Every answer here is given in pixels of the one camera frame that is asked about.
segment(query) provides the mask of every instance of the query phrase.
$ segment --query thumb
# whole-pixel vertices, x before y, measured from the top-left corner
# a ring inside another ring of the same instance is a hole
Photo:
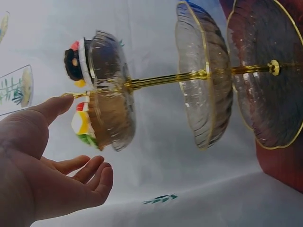
[[[48,126],[73,103],[72,96],[54,97],[0,122],[0,144],[40,159],[48,142]]]

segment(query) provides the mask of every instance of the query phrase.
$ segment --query palm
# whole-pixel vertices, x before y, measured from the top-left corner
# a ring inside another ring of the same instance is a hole
[[[111,166],[104,163],[102,157],[95,157],[88,162],[89,158],[82,156],[57,163],[44,157],[37,160],[18,152],[15,160],[19,158],[25,165],[18,165],[18,168],[30,184],[36,202],[35,219],[66,215],[87,208],[83,205],[88,202],[91,204],[89,207],[97,206],[97,204],[94,205],[93,197],[92,201],[87,201],[89,195],[97,187],[102,187],[104,194],[99,196],[104,196],[104,201],[101,202],[104,203],[107,198],[106,193],[111,190],[111,170],[105,169]],[[80,168],[82,169],[73,177],[67,176]]]
[[[12,189],[21,198],[32,197],[32,205],[26,207],[35,208],[35,220],[99,206],[112,188],[113,171],[110,164],[103,163],[103,157],[89,161],[81,156],[63,162],[42,157],[48,126],[70,108],[72,101],[73,97],[52,98],[0,123],[0,143],[9,157],[9,176],[17,179]],[[75,170],[79,170],[75,176],[67,176]]]

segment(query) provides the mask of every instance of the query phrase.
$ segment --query printed leaf pattern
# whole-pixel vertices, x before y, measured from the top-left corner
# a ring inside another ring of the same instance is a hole
[[[148,201],[144,201],[143,202],[143,205],[145,204],[155,204],[155,203],[158,203],[158,202],[167,202],[168,200],[174,200],[178,198],[177,195],[175,194],[172,194],[172,195],[162,195],[162,196],[159,196],[157,198],[154,198],[153,200],[148,200]]]
[[[5,101],[12,100],[16,105],[19,105],[23,100],[23,96],[21,79],[19,79],[18,83],[14,84],[14,78],[12,77],[10,85],[6,78],[4,79],[4,82],[1,81],[0,105],[2,104],[3,98],[5,98]]]

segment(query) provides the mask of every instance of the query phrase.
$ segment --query green leaf print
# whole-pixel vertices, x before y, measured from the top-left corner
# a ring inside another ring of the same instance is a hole
[[[158,202],[167,202],[168,200],[174,200],[176,199],[178,196],[175,195],[175,194],[172,194],[172,195],[162,195],[162,196],[159,196],[153,200],[148,200],[148,201],[144,201],[143,204],[154,204],[154,203],[158,203]]]

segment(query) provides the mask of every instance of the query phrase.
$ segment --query fluted glass bowl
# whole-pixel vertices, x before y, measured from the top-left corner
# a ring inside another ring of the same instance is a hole
[[[289,146],[303,123],[303,41],[293,19],[276,0],[237,0],[228,29],[229,44],[236,46],[231,55],[238,55],[240,66],[272,59],[296,65],[278,76],[256,72],[233,78],[242,115],[260,145]]]
[[[205,150],[220,139],[231,116],[230,60],[219,28],[203,8],[181,1],[177,16],[178,72],[207,72],[207,80],[180,82],[189,125],[197,146]]]
[[[94,78],[93,117],[99,122],[94,130],[106,129],[113,148],[121,151],[132,141],[136,127],[133,95],[123,86],[130,75],[122,47],[113,35],[97,31],[88,56]]]

